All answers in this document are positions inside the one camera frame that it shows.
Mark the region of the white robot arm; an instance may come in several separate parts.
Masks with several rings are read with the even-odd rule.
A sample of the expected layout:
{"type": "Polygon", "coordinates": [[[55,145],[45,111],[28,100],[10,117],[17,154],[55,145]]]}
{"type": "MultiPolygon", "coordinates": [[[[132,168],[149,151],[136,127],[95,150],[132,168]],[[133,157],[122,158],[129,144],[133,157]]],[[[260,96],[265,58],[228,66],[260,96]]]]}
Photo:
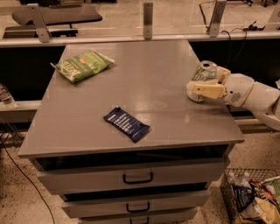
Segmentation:
{"type": "Polygon", "coordinates": [[[280,90],[275,87],[241,73],[230,73],[226,68],[218,66],[208,75],[202,72],[195,74],[186,88],[193,101],[222,98],[230,106],[250,111],[256,119],[273,130],[280,130],[280,90]]]}

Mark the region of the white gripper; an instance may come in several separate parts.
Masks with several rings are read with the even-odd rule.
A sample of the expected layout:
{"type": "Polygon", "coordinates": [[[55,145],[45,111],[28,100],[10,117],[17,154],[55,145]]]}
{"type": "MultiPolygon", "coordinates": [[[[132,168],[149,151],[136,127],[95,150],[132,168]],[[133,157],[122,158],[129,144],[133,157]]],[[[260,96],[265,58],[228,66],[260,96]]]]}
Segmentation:
{"type": "Polygon", "coordinates": [[[231,74],[225,67],[218,66],[218,81],[222,83],[227,76],[228,78],[224,82],[224,86],[221,84],[197,83],[194,85],[192,91],[196,95],[202,95],[211,99],[221,98],[226,92],[223,97],[224,101],[234,107],[241,107],[246,101],[255,80],[241,73],[231,74]]]}

